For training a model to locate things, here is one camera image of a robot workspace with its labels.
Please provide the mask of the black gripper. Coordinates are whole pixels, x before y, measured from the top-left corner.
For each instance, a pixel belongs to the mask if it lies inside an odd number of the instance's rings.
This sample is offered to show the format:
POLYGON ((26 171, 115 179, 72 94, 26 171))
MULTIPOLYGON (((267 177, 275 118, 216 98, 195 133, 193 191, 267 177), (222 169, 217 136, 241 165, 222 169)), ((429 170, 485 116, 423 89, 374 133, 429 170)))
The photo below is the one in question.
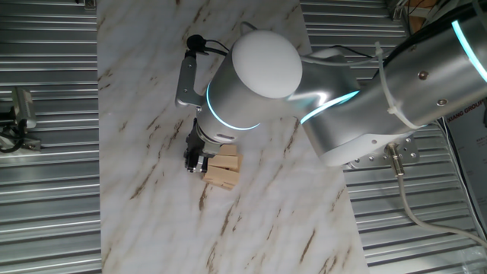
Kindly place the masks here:
POLYGON ((221 143, 210 139, 200 128, 197 118, 193 120, 193 127, 186 137, 185 168, 188 172, 206 173, 208 158, 213 158, 220 152, 221 143))

